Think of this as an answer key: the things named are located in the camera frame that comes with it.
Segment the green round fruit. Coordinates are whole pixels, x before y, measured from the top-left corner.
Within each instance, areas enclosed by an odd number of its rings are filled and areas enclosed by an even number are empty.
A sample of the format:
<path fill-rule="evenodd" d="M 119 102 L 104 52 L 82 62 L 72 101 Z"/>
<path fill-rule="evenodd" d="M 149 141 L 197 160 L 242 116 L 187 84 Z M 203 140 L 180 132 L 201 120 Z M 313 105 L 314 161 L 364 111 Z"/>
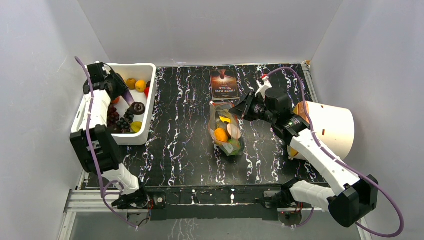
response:
<path fill-rule="evenodd" d="M 228 140 L 229 150 L 228 153 L 230 156 L 235 156 L 240 153 L 242 150 L 242 145 L 238 139 L 232 138 Z"/>

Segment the orange fruit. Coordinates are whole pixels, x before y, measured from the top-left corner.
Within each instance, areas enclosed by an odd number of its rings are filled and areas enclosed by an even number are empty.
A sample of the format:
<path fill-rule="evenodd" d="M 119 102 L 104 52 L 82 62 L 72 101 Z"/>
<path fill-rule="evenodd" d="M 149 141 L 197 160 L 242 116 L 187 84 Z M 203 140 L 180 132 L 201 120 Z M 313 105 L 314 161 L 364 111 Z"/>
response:
<path fill-rule="evenodd" d="M 219 142 L 227 143 L 229 140 L 229 136 L 224 128 L 216 128 L 213 134 L 215 139 Z"/>

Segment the beige onion half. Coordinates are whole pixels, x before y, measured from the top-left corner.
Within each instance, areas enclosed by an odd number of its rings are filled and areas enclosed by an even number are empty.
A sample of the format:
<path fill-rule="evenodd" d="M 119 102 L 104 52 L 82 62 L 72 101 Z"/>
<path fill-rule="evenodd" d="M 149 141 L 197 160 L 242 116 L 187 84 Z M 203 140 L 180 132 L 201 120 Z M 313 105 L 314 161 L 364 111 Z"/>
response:
<path fill-rule="evenodd" d="M 226 130 L 228 132 L 228 135 L 235 140 L 239 140 L 242 136 L 241 134 L 241 130 L 239 129 L 239 127 L 235 124 L 227 124 L 226 125 Z"/>

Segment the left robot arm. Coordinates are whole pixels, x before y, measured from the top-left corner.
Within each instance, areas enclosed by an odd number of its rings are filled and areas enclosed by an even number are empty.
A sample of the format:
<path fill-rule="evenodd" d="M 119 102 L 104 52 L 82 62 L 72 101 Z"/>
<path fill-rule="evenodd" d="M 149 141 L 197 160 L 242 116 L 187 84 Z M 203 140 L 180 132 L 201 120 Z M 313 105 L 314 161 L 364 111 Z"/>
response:
<path fill-rule="evenodd" d="M 87 173 L 114 185 L 119 197 L 111 205 L 120 210 L 146 208 L 147 190 L 124 166 L 124 157 L 114 132 L 130 131 L 130 122 L 145 113 L 143 103 L 134 100 L 122 76 L 110 65 L 97 62 L 80 63 L 86 81 L 82 99 L 71 126 L 70 143 Z"/>

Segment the yellow pear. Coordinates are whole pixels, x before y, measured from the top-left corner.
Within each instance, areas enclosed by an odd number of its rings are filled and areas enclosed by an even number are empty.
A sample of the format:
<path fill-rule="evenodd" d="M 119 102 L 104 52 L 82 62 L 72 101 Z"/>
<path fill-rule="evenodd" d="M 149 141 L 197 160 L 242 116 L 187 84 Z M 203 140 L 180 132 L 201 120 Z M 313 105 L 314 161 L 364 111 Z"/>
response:
<path fill-rule="evenodd" d="M 219 119 L 223 122 L 223 123 L 227 123 L 230 124 L 231 123 L 231 119 L 228 117 L 224 117 L 224 116 L 220 116 Z"/>

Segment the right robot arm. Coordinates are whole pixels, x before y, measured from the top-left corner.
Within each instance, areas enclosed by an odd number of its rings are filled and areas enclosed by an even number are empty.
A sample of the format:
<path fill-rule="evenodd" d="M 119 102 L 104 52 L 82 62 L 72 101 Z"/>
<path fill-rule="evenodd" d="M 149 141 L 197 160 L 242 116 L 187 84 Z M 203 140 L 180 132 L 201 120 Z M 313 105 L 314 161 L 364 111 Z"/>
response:
<path fill-rule="evenodd" d="M 328 187 L 308 183 L 298 177 L 281 186 L 272 197 L 264 197 L 266 207 L 295 207 L 307 203 L 328 211 L 341 226 L 348 228 L 377 207 L 378 181 L 368 175 L 359 177 L 338 164 L 324 151 L 324 144 L 315 141 L 312 127 L 290 107 L 290 98 L 277 88 L 264 95 L 250 92 L 229 112 L 246 121 L 262 120 L 271 124 L 275 135 L 295 149 L 321 174 Z"/>

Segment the clear zip top bag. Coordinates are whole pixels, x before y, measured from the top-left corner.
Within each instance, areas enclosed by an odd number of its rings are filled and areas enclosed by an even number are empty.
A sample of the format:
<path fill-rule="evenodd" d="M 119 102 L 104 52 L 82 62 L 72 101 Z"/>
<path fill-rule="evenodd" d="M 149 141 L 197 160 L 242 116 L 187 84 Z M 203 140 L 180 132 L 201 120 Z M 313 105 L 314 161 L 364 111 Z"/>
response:
<path fill-rule="evenodd" d="M 242 137 L 239 118 L 230 113 L 234 107 L 229 102 L 209 102 L 208 130 L 213 143 L 226 156 L 240 156 L 245 144 Z"/>

